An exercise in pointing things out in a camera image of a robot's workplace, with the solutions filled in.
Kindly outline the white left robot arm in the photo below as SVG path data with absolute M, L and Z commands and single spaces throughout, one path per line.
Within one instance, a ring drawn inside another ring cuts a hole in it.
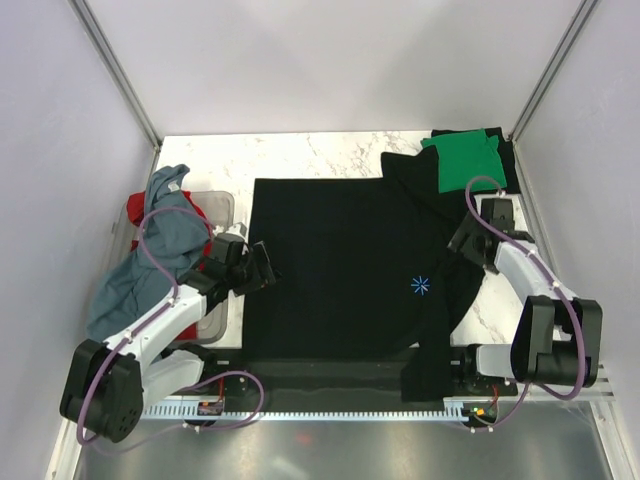
M 133 324 L 103 341 L 86 339 L 75 349 L 59 412 L 114 443 L 124 440 L 143 411 L 171 394 L 192 387 L 208 393 L 219 369 L 196 348 L 162 352 L 187 327 L 213 311 L 228 296 L 242 296 L 275 284 L 264 242 L 246 244 L 235 235 L 214 240 L 155 306 Z

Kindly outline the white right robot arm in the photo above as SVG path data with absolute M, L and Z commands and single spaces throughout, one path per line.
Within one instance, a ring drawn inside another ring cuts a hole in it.
M 599 368 L 602 307 L 562 284 L 541 260 L 528 233 L 499 230 L 471 211 L 449 249 L 503 275 L 522 304 L 511 343 L 466 348 L 466 362 L 457 371 L 465 391 L 481 393 L 494 377 L 501 377 L 572 400 L 593 386 Z

